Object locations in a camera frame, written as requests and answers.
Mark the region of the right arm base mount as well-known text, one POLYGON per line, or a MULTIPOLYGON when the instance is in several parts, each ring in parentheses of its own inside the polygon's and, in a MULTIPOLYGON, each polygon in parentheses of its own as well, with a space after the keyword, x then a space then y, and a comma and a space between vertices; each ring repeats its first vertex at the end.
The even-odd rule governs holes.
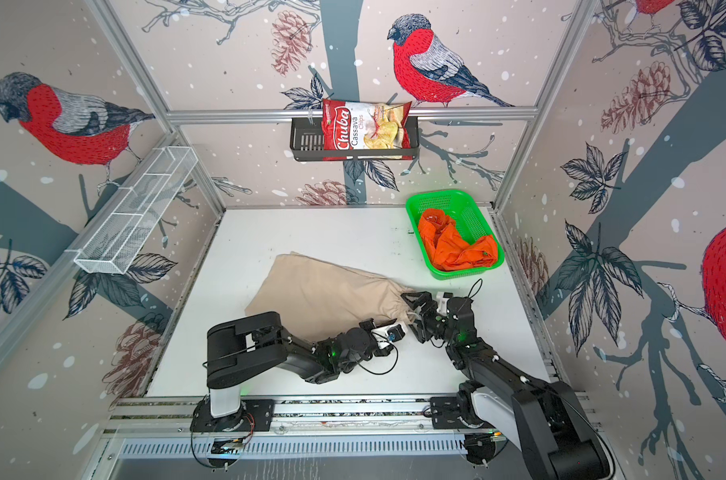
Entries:
POLYGON ((514 413, 488 387, 465 382, 450 396, 432 397, 422 415, 438 429, 501 430, 515 427, 514 413))

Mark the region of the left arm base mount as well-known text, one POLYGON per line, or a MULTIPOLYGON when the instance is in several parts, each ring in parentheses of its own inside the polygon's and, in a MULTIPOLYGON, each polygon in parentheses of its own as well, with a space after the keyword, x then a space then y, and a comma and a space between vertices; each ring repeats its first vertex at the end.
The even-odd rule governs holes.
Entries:
POLYGON ((190 431, 192 433, 244 432, 261 433, 270 430, 276 403, 272 399, 242 400, 234 413, 215 417, 211 396, 206 395, 195 407, 190 431))

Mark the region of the beige shorts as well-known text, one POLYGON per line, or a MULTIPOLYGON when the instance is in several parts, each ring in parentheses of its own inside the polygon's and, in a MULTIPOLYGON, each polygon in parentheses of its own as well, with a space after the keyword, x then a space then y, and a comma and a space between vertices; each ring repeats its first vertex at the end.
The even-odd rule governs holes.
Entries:
POLYGON ((379 274, 292 252, 276 257, 245 314, 274 311, 291 334, 320 341, 366 320, 411 323, 401 298, 411 291, 379 274))

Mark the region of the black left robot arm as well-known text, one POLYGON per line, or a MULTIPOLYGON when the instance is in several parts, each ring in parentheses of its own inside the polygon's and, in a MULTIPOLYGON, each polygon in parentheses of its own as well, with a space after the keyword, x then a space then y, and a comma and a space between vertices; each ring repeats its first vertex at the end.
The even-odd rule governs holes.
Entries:
POLYGON ((206 336, 210 415, 242 416, 241 385, 272 368, 292 372, 310 384, 325 384, 375 357, 396 352, 396 343, 404 337, 403 325, 394 320, 368 319, 314 342, 289 332, 275 311, 220 323, 206 336))

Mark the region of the orange shorts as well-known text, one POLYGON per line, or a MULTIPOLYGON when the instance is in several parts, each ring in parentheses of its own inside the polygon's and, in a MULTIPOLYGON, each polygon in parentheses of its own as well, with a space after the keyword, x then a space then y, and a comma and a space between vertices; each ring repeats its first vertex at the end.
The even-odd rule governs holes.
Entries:
POLYGON ((459 234, 456 221, 442 210, 425 210, 418 222, 418 232, 430 264, 439 271, 490 268, 499 260, 492 236, 481 236, 470 244, 459 234))

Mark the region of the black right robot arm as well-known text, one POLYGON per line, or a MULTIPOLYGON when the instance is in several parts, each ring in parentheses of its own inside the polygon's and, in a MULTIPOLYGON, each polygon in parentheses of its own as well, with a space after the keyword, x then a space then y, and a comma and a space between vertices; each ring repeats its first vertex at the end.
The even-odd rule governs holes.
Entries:
POLYGON ((454 368, 467 378, 457 392, 463 422, 499 430, 521 452, 533 479, 613 477, 615 460, 573 389, 504 360, 479 336, 471 298, 426 291, 401 298, 415 314, 411 329, 417 340, 442 341, 454 368))

